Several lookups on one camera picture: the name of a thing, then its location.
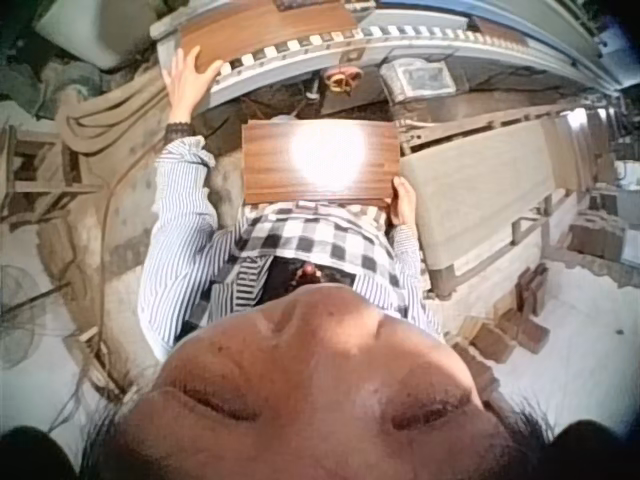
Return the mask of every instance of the wooden stool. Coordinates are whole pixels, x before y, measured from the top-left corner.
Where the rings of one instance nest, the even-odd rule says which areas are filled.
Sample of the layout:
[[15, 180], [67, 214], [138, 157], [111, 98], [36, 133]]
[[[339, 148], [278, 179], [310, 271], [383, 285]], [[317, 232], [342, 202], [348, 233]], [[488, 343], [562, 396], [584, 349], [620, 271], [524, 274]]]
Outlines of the wooden stool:
[[[59, 137], [55, 134], [17, 130], [14, 126], [5, 127], [0, 133], [0, 221], [10, 225], [17, 223], [39, 223], [53, 218], [65, 216], [68, 212], [62, 210], [63, 197], [85, 193], [95, 193], [102, 189], [100, 185], [89, 185], [73, 181], [72, 160], [75, 152], [65, 145], [62, 146], [60, 157], [62, 178], [57, 182], [34, 180], [16, 180], [16, 157], [35, 156], [33, 170], [36, 173], [44, 162]], [[8, 206], [17, 194], [40, 194], [34, 202], [32, 212], [11, 213]]]

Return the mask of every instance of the striped shirt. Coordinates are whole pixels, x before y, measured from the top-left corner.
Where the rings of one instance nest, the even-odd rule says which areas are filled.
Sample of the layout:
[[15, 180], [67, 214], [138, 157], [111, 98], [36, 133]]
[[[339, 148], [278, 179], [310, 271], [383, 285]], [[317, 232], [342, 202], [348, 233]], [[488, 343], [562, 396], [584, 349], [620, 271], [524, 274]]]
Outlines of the striped shirt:
[[219, 230], [204, 181], [215, 165], [202, 137], [168, 145], [158, 160], [153, 211], [158, 221], [144, 263], [138, 315], [155, 355], [164, 360], [203, 294], [199, 326], [252, 308], [277, 257], [333, 267], [355, 278], [353, 290], [385, 313], [441, 338], [422, 302], [420, 254], [411, 229], [384, 235], [375, 207], [288, 202], [245, 207], [235, 227]]

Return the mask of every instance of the hand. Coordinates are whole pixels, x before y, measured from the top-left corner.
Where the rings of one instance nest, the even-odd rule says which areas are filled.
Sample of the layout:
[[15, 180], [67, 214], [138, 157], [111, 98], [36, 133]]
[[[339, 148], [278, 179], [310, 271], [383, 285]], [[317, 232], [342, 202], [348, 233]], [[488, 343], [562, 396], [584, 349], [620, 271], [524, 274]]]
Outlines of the hand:
[[209, 91], [213, 80], [220, 72], [222, 60], [213, 62], [202, 74], [196, 72], [196, 58], [199, 53], [200, 47], [195, 47], [185, 59], [184, 51], [179, 48], [171, 60], [171, 72], [162, 70], [162, 78], [171, 102], [169, 123], [191, 122], [193, 110]]
[[402, 177], [393, 179], [394, 197], [391, 201], [391, 222], [395, 226], [406, 225], [417, 233], [416, 192]]

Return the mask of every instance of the black wristband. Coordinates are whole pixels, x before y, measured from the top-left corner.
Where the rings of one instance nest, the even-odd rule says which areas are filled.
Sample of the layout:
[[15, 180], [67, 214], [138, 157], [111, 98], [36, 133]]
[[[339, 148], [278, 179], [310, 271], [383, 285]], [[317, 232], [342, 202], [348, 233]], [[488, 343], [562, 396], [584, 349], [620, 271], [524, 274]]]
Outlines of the black wristband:
[[195, 137], [196, 130], [190, 123], [168, 123], [164, 131], [164, 146], [185, 137]]

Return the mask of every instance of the brown wooden panel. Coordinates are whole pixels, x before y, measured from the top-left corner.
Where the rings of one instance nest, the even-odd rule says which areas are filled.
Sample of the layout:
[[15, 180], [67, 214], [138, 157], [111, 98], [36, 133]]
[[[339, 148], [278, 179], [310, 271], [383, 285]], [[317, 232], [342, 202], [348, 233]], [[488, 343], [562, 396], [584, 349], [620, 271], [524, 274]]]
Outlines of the brown wooden panel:
[[396, 128], [384, 122], [250, 122], [243, 128], [243, 150], [247, 204], [380, 205], [393, 196], [400, 160]]
[[235, 0], [181, 30], [181, 47], [200, 46], [197, 68], [203, 71], [215, 60], [226, 62], [260, 48], [305, 35], [349, 30], [356, 27], [340, 3], [279, 12], [270, 0]]

